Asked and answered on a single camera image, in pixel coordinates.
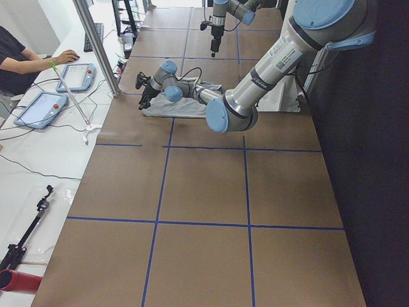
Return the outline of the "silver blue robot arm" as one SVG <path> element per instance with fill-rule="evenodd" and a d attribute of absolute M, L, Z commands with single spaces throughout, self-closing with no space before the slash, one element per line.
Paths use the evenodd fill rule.
<path fill-rule="evenodd" d="M 151 106 L 163 93 L 170 102 L 192 98 L 206 105 L 206 122 L 214 132 L 245 131 L 258 119 L 256 104 L 300 62 L 309 51 L 344 51 L 373 43 L 377 1 L 295 1 L 280 36 L 247 75 L 225 94 L 178 79 L 177 66 L 165 60 L 156 73 L 139 72 L 135 87 L 144 86 L 139 109 Z"/>
<path fill-rule="evenodd" d="M 245 25 L 250 25 L 255 18 L 256 10 L 260 8 L 274 7 L 277 1 L 237 1 L 237 0 L 223 0 L 213 1 L 213 12 L 209 19 L 204 19 L 201 22 L 200 29 L 204 31 L 208 26 L 211 28 L 211 57 L 215 57 L 219 52 L 219 47 L 222 37 L 225 32 L 226 15 L 230 14 L 239 22 Z"/>

